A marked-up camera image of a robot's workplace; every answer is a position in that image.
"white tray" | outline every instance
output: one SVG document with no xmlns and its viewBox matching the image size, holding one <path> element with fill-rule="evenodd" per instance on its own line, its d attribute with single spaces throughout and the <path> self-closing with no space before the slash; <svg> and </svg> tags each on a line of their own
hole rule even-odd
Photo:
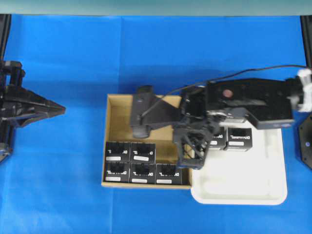
<svg viewBox="0 0 312 234">
<path fill-rule="evenodd" d="M 193 170 L 191 193 L 204 204 L 278 205 L 287 197 L 280 129 L 257 130 L 249 122 L 226 124 L 252 128 L 247 152 L 210 150 L 205 166 Z"/>
</svg>

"blue tablecloth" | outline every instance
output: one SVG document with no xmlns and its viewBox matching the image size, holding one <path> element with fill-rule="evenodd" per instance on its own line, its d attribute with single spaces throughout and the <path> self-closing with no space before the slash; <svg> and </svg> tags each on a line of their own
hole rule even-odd
<svg viewBox="0 0 312 234">
<path fill-rule="evenodd" d="M 5 57 L 23 63 L 25 88 L 67 110 L 17 130 L 0 165 L 1 234 L 312 233 L 312 171 L 295 159 L 295 128 L 283 131 L 288 197 L 278 206 L 201 205 L 190 191 L 100 185 L 107 93 L 152 84 L 163 94 L 242 69 L 305 65 L 299 17 L 13 16 Z"/>
</svg>

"black mounting bracket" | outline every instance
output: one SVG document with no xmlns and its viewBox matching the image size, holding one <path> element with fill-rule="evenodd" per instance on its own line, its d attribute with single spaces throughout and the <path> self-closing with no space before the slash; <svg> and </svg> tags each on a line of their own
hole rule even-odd
<svg viewBox="0 0 312 234">
<path fill-rule="evenodd" d="M 301 161 L 312 169 L 312 114 L 299 126 Z"/>
</svg>

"white label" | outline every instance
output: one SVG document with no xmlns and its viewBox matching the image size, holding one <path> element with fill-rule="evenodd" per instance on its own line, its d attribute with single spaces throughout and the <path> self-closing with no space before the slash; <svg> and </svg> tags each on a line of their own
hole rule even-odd
<svg viewBox="0 0 312 234">
<path fill-rule="evenodd" d="M 143 156 L 134 156 L 133 159 L 140 160 L 140 161 L 148 161 L 148 157 L 143 157 Z"/>
<path fill-rule="evenodd" d="M 106 161 L 120 161 L 121 157 L 119 156 L 108 156 L 106 157 Z"/>
<path fill-rule="evenodd" d="M 232 139 L 245 139 L 245 140 L 250 140 L 250 136 L 233 136 L 233 135 L 230 135 L 230 137 Z"/>
<path fill-rule="evenodd" d="M 120 181 L 121 178 L 120 177 L 111 177 L 111 176 L 109 176 L 109 177 L 106 177 L 105 180 L 106 181 Z"/>
<path fill-rule="evenodd" d="M 132 179 L 131 182 L 132 183 L 143 183 L 143 184 L 146 184 L 147 180 L 146 179 Z"/>
<path fill-rule="evenodd" d="M 244 142 L 243 141 L 229 141 L 229 145 L 239 145 L 243 146 Z"/>
<path fill-rule="evenodd" d="M 172 180 L 170 180 L 170 179 L 158 179 L 158 180 L 156 180 L 156 184 L 172 184 Z"/>
<path fill-rule="evenodd" d="M 153 175 L 154 175 L 153 172 L 149 172 L 149 173 L 147 174 L 147 176 L 153 176 Z"/>
</svg>

